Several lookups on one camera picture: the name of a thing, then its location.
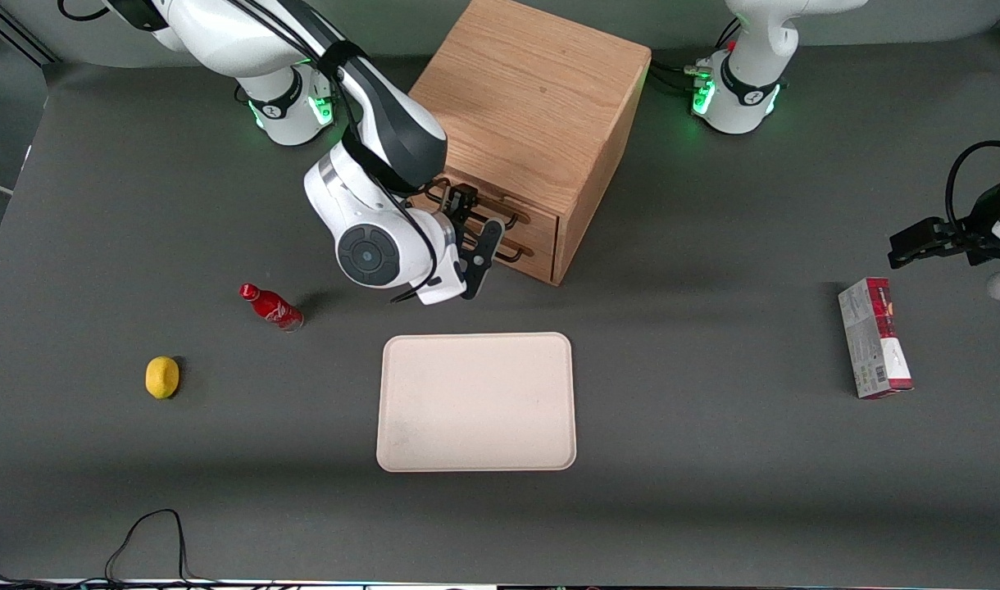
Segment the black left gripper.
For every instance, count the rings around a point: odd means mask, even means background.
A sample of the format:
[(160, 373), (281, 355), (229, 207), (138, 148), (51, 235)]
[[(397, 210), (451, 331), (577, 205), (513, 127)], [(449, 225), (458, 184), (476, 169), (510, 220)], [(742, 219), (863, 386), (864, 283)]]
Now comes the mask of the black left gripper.
[(970, 265), (1000, 259), (1000, 183), (976, 198), (968, 216), (956, 216), (954, 205), (950, 205), (949, 221), (931, 216), (917, 225), (919, 232), (890, 236), (890, 269), (898, 270), (920, 259), (950, 256), (949, 243), (956, 242), (956, 232)]

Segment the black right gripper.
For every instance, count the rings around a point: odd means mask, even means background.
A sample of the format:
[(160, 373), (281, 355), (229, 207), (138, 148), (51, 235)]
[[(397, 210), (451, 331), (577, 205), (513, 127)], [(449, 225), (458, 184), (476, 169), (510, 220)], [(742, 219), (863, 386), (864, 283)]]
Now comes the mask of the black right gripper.
[(470, 184), (452, 184), (451, 205), (442, 205), (441, 213), (450, 220), (455, 231), (459, 261), (464, 265), (485, 265), (486, 259), (478, 247), (477, 233), (471, 230), (469, 220), (476, 216), (478, 189)]

